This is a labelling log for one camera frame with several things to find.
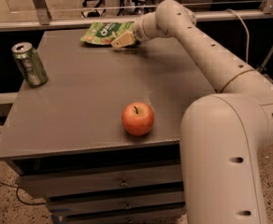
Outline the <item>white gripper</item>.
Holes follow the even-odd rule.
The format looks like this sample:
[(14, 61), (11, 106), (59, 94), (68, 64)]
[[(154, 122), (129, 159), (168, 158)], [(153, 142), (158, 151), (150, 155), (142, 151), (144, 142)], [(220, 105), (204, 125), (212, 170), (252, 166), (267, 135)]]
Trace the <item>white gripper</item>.
[(136, 41), (145, 42), (159, 36), (159, 29), (156, 24), (155, 13), (147, 13), (137, 18), (133, 25), (133, 32), (126, 31), (122, 35), (116, 37), (111, 46), (114, 49), (131, 46)]

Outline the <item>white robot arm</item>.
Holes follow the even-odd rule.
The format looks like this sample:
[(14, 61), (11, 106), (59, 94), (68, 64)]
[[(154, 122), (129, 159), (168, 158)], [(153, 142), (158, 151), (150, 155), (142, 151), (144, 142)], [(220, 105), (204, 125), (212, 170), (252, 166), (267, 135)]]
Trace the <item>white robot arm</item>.
[(258, 153), (273, 144), (273, 84), (195, 24), (191, 10), (165, 0), (112, 45), (174, 37), (215, 90), (181, 120), (188, 223), (267, 224)]

